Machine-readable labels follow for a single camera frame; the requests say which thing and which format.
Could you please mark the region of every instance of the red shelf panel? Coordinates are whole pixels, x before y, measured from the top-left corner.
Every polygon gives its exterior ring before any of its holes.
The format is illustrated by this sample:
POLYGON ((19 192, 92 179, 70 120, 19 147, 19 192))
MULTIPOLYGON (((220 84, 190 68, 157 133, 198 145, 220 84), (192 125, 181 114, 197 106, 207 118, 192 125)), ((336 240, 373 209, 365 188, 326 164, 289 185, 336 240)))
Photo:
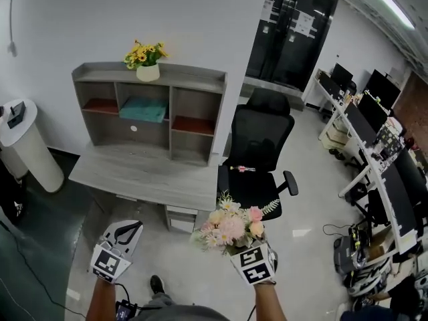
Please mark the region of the red shelf panel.
POLYGON ((112 99, 91 99, 82 108, 82 110, 85 110, 86 112, 119 115, 119 109, 116 100, 112 99))
POLYGON ((188 116, 176 116, 172 129, 182 132, 213 136, 215 122, 205 119, 189 118, 188 116))

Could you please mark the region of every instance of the white flower pot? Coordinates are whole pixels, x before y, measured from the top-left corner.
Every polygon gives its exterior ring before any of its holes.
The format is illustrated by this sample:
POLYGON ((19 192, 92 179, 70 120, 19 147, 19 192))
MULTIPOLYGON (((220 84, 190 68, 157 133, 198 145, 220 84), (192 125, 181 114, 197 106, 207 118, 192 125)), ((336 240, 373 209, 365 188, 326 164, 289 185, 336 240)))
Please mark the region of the white flower pot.
POLYGON ((140 66, 136 69, 136 77, 143 82, 155 81, 159 76, 161 76, 161 73, 159 72, 159 65, 157 63, 154 66, 140 66))

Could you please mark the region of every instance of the gray wooden shelf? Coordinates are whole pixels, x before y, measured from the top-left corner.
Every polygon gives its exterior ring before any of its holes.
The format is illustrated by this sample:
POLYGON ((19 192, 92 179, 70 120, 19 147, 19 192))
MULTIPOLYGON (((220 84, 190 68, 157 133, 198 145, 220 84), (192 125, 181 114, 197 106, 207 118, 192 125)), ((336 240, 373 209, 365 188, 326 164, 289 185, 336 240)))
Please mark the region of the gray wooden shelf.
POLYGON ((141 82, 121 62, 84 63, 72 72, 86 128, 95 146, 149 144, 169 158, 207 165, 227 74, 217 70, 159 64, 160 78, 141 82), (169 102, 162 122, 121 118, 132 97, 169 102))
MULTIPOLYGON (((178 66, 185 68, 180 72, 170 71, 171 66, 173 65, 159 64, 161 72, 160 78, 153 82, 147 82, 147 84, 187 88, 217 94, 222 94, 224 92, 225 73, 222 73, 222 77, 221 74, 216 74, 220 72, 213 70, 214 74, 211 74, 211 76, 198 76, 190 72, 190 70, 185 72, 185 70, 190 67, 178 66)), ((90 65, 86 65, 86 67, 82 69, 83 70, 74 78, 75 82, 123 82, 142 84, 136 77, 135 70, 128 70, 124 65, 122 70, 99 70, 90 65)))

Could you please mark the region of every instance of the white wall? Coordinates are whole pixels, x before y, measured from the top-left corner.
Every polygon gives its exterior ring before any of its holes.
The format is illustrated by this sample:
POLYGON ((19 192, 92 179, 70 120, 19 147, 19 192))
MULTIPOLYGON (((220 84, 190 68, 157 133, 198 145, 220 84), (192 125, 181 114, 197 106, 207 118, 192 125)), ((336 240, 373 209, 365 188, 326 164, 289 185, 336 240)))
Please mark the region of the white wall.
POLYGON ((222 152, 264 0, 14 0, 18 56, 7 53, 9 0, 0 0, 0 103, 31 98, 48 145, 79 153, 89 141, 71 71, 119 61, 134 38, 164 41, 170 63, 228 73, 214 151, 222 152))
POLYGON ((339 63, 351 74, 358 90, 365 87, 373 70, 382 74, 396 68, 404 75, 404 57, 372 22, 339 1, 320 57, 302 96, 306 103, 320 105, 321 96, 310 93, 318 69, 329 72, 339 63))

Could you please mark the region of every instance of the teal cloth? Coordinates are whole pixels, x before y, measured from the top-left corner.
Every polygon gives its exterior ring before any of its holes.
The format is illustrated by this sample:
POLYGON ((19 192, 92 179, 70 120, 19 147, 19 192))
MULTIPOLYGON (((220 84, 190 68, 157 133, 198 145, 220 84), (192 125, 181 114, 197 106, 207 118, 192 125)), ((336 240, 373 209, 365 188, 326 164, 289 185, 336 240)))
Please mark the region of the teal cloth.
POLYGON ((162 122, 168 102, 144 97, 131 97, 119 111, 119 117, 150 122, 162 122))

